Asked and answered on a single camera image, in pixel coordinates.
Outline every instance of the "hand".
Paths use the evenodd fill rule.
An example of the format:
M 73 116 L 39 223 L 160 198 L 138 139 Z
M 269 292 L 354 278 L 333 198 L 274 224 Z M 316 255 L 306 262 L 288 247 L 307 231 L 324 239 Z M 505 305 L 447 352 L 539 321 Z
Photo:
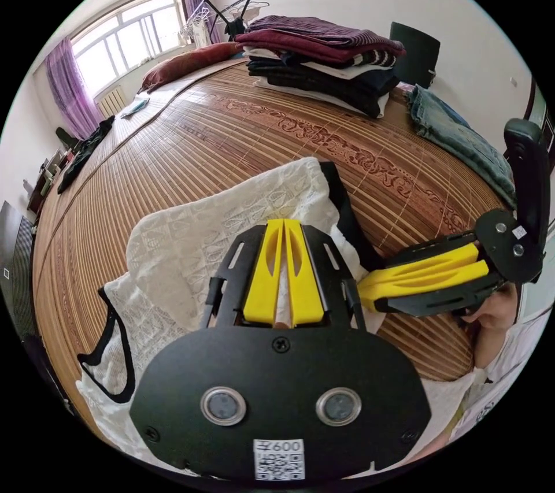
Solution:
M 476 320 L 483 328 L 506 331 L 515 323 L 518 309 L 518 293 L 514 283 L 506 283 L 489 296 L 471 316 L 462 320 L 472 323 Z

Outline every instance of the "sticker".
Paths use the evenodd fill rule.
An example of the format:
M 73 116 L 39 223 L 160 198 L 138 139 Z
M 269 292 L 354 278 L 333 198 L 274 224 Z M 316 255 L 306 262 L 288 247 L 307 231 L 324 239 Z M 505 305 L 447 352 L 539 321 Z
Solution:
M 253 450 L 257 480 L 292 481 L 305 478 L 305 446 L 302 439 L 255 439 Z
M 520 240 L 524 235 L 526 235 L 526 231 L 522 225 L 519 225 L 516 229 L 513 229 L 513 235 Z

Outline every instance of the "stack of clothes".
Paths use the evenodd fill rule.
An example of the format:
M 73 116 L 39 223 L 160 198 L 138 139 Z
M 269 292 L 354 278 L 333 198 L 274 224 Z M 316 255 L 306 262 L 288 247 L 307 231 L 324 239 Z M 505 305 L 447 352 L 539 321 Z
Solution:
M 399 84 L 395 61 L 405 54 L 396 40 L 317 17 L 263 17 L 235 41 L 249 57 L 249 74 L 259 77 L 256 86 L 372 118 L 383 117 L 389 93 Z

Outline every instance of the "window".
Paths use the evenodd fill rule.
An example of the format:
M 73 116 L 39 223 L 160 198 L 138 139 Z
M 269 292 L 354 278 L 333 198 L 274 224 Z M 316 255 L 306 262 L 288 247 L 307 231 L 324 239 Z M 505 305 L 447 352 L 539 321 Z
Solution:
M 135 0 L 80 32 L 72 40 L 73 53 L 90 93 L 180 46 L 184 22 L 181 0 Z

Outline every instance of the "radiator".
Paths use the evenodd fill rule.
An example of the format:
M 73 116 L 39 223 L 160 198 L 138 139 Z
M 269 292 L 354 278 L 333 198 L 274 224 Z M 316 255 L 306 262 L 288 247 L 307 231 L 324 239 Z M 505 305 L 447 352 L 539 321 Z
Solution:
M 115 116 L 127 106 L 121 87 L 116 87 L 98 101 L 98 109 L 108 119 Z

